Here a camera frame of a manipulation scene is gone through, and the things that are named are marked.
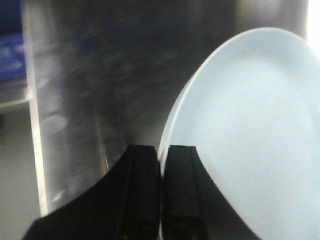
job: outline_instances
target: blue object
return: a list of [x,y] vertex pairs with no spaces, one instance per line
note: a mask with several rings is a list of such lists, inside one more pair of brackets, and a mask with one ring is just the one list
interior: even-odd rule
[[22,33],[0,36],[0,82],[26,75]]
[[20,0],[0,0],[0,36],[21,32]]

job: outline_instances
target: white plate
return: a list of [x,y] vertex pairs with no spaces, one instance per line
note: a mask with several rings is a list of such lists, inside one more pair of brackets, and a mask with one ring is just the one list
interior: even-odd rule
[[169,145],[196,146],[220,191],[263,240],[320,240],[320,61],[297,35],[241,33],[177,98]]

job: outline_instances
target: black plastic part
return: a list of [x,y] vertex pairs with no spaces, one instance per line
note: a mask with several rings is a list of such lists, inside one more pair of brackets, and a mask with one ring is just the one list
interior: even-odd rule
[[[141,229],[146,226],[148,239],[155,240],[160,218],[159,174],[152,147],[129,145],[117,164],[98,183],[69,204],[36,220],[23,240],[138,239],[137,232],[125,227],[128,219],[139,222]],[[143,190],[138,190],[141,179],[147,184]],[[146,207],[140,205],[133,210],[130,201],[141,201],[140,204]]]
[[157,239],[160,181],[160,165],[154,147],[135,146],[120,233],[123,240]]
[[165,240],[208,239],[188,146],[170,147],[162,194],[162,236]]
[[196,148],[187,146],[169,148],[164,171],[162,232],[165,240],[259,239],[212,181]]

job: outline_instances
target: bright light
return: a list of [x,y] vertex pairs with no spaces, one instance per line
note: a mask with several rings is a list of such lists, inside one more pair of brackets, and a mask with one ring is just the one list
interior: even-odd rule
[[320,0],[309,0],[307,15],[307,42],[320,57]]

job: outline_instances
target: stainless steel surface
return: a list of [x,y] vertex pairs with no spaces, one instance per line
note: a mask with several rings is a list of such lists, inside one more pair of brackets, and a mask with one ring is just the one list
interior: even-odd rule
[[92,186],[127,144],[157,148],[180,90],[230,37],[278,27],[306,38],[308,3],[24,1],[41,214]]
[[0,82],[0,113],[28,107],[26,78]]

